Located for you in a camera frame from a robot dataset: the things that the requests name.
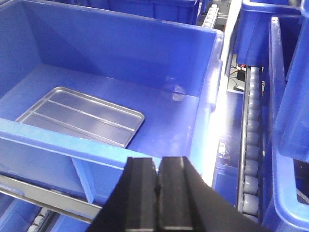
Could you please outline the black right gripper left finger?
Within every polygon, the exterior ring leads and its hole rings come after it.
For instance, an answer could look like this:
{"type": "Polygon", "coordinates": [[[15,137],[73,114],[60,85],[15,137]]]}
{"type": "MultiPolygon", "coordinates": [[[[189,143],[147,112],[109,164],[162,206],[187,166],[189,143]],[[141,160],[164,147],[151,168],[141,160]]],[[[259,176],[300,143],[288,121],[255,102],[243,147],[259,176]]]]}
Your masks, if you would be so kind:
{"type": "Polygon", "coordinates": [[[156,171],[151,158],[128,158],[112,194],[88,232],[154,232],[156,171]]]}

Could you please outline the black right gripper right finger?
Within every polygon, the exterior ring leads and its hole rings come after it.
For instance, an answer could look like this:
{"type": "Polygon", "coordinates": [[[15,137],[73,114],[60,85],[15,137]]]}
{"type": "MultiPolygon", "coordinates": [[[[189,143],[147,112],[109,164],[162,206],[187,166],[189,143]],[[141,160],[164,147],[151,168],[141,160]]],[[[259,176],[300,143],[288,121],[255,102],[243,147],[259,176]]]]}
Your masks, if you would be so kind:
{"type": "Polygon", "coordinates": [[[209,187],[186,157],[164,157],[158,183],[160,232],[266,232],[209,187]]]}

